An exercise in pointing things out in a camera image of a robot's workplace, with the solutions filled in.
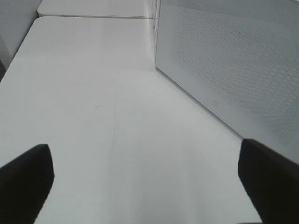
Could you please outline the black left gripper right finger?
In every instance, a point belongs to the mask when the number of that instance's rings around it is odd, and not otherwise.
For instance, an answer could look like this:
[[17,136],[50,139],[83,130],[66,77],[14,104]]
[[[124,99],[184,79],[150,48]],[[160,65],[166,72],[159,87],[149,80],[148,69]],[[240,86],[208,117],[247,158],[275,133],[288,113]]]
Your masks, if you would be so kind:
[[254,139],[243,139],[238,176],[262,223],[299,222],[298,164]]

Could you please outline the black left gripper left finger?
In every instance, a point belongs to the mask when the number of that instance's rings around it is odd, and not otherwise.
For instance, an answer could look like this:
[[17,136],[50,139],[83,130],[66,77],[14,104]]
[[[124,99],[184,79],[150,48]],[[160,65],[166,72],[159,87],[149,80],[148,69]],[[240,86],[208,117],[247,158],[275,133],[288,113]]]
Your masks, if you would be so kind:
[[33,224],[55,178],[50,147],[39,144],[0,168],[0,222]]

